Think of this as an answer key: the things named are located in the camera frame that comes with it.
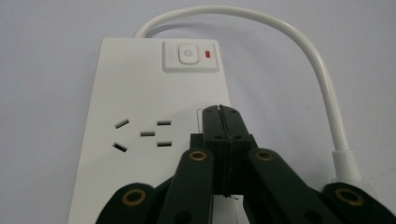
cable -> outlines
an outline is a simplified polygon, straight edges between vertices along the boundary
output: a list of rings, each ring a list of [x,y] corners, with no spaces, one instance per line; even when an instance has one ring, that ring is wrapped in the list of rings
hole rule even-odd
[[[287,35],[300,47],[314,68],[322,93],[335,149],[332,153],[332,157],[334,160],[337,180],[355,186],[358,185],[358,187],[362,187],[366,189],[366,191],[371,191],[370,193],[375,196],[374,191],[367,188],[368,185],[366,183],[364,183],[364,186],[361,185],[361,173],[356,163],[353,150],[349,148],[337,97],[335,95],[335,89],[327,67],[311,41],[309,41],[303,33],[293,26],[278,18],[240,7],[187,7],[170,11],[153,18],[135,33],[134,38],[145,38],[150,30],[161,23],[198,14],[223,14],[261,22]]]

outlet slot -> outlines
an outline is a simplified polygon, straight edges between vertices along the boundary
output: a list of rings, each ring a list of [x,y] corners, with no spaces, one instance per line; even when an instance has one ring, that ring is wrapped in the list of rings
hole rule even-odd
[[[157,147],[171,147],[172,142],[157,142]]]
[[[116,127],[116,129],[118,129],[118,128],[120,128],[120,127],[122,127],[122,126],[124,126],[125,124],[128,124],[128,123],[129,123],[129,120],[125,119],[125,120],[117,123],[116,125],[114,125],[114,127]]]
[[[114,143],[113,147],[118,149],[119,151],[123,151],[123,152],[126,152],[126,150],[128,150],[128,147],[124,147],[124,146],[122,146],[122,145],[120,145],[118,143]]]
[[[141,132],[140,137],[152,137],[155,136],[155,132]]]
[[[157,125],[158,126],[165,126],[165,125],[171,125],[172,121],[171,120],[158,120]]]

white power strip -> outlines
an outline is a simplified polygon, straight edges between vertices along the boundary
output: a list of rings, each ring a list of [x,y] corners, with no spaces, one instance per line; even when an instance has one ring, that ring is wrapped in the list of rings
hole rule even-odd
[[[216,41],[105,39],[69,223],[94,223],[125,185],[171,177],[210,105],[230,105]],[[214,206],[214,223],[236,223],[233,199]]]

power switch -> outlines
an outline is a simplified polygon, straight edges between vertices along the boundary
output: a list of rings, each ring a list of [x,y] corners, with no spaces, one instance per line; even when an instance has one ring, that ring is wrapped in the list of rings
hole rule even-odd
[[[218,43],[213,40],[163,41],[166,73],[215,73],[219,71]]]
[[[184,64],[197,64],[199,62],[198,48],[193,44],[182,44],[178,47],[178,58]]]

white surface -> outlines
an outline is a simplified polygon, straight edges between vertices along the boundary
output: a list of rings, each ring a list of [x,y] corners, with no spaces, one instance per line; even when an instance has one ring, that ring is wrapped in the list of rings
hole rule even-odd
[[[70,224],[94,223],[111,196],[131,183],[154,188],[171,177],[191,133],[198,133],[197,110],[230,105],[220,54],[217,72],[166,73],[163,43],[167,39],[107,38],[103,41],[92,90],[73,194]],[[172,40],[212,46],[215,41]],[[129,123],[118,129],[121,121]],[[170,125],[158,125],[159,121]],[[154,133],[141,136],[141,133]],[[116,143],[127,150],[113,147]],[[171,143],[170,147],[157,147]],[[232,215],[235,211],[225,211]]]
[[[130,37],[160,13],[207,4],[268,13],[312,40],[332,74],[362,175],[396,213],[395,1],[41,0],[0,3],[0,223],[67,222],[102,39]],[[259,145],[314,188],[334,177],[314,72],[287,37],[212,15],[150,35],[217,39],[232,105]]]

